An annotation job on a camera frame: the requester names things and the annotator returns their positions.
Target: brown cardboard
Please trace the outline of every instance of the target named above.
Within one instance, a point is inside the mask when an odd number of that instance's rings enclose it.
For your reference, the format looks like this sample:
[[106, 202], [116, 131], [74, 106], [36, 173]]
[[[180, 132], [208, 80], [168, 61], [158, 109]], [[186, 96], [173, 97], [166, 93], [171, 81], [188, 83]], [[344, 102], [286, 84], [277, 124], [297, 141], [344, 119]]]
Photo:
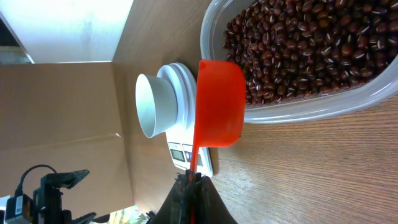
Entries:
[[[74, 217], [134, 204], [110, 63], [0, 66], [0, 197], [36, 164], [91, 174], [64, 190]], [[49, 170], [32, 171], [32, 195]]]

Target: wood grain surface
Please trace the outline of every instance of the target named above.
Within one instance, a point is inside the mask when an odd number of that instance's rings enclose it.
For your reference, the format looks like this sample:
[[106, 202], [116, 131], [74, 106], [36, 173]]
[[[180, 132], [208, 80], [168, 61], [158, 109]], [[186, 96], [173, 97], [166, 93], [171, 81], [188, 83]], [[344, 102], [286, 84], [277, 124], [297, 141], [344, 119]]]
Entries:
[[[196, 75], [210, 3], [135, 0], [114, 72], [135, 203], [157, 211], [177, 172], [165, 135], [146, 139], [138, 74], [183, 62]], [[233, 147], [211, 149], [212, 181], [239, 223], [398, 223], [398, 97], [321, 121], [245, 124]]]

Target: plastic container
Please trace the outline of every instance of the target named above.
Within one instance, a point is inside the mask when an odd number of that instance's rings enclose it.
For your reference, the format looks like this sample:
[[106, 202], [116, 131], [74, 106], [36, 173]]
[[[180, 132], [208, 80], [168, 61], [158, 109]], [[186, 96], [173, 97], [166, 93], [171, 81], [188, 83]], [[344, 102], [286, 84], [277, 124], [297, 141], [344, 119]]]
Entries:
[[[200, 49], [203, 59], [225, 60], [223, 32], [226, 24], [246, 9], [252, 0], [213, 0], [201, 26]], [[359, 88], [308, 100], [279, 105], [247, 106], [246, 123], [291, 123], [329, 118], [376, 105], [398, 91], [397, 58], [373, 81]]]

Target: digital display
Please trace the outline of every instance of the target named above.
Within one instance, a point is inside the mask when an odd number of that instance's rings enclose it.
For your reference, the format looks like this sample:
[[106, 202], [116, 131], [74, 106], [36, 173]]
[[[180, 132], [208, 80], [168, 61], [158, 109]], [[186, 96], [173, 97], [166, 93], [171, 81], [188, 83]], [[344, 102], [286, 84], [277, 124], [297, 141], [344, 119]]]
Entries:
[[182, 153], [182, 151], [177, 151], [174, 149], [170, 149], [170, 151], [172, 152], [173, 159], [176, 159], [181, 162], [185, 162], [184, 154]]
[[[191, 152], [185, 152], [185, 157], [187, 158], [187, 161], [189, 163], [191, 163], [192, 153]], [[201, 162], [200, 153], [198, 155], [198, 166], [202, 166], [203, 167], [203, 163]]]

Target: cup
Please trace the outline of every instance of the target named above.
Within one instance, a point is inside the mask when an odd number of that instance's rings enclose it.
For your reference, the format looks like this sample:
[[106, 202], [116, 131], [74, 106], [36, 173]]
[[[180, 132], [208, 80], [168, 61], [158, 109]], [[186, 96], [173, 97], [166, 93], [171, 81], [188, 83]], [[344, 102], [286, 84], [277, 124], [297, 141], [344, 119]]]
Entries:
[[176, 122], [177, 99], [173, 87], [164, 78], [140, 74], [136, 106], [139, 124], [147, 138], [166, 131]]

